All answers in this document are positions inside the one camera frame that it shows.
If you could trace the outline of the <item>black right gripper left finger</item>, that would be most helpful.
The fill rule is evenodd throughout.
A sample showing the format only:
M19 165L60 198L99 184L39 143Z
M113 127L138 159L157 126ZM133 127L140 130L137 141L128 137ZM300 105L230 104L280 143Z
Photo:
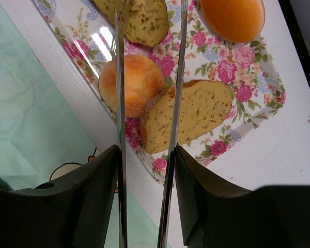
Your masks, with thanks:
M104 247L118 147L40 186L0 190L0 247Z

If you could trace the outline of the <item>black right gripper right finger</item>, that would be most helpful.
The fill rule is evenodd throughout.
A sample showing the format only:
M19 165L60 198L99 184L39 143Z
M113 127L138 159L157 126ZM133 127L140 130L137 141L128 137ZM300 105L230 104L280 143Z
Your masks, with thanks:
M176 149L176 188L188 247L310 247L310 185L235 185Z

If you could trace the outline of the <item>metal serving tongs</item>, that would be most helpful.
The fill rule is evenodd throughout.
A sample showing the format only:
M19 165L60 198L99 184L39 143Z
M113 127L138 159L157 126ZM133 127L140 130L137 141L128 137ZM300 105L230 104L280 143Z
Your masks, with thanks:
M125 68L124 37L127 31L133 1L115 1L115 49L116 52L116 99L117 99L117 144L120 158L118 160L118 199L119 199L119 246L128 246L127 235L127 190L126 190L126 131L125 131ZM167 247L169 214L176 162L175 149L178 146L178 126L180 101L183 89L184 56L187 36L188 2L181 1L181 43L179 49L176 76L176 93L172 116L172 128L168 147L167 169L164 182L160 226L157 247Z

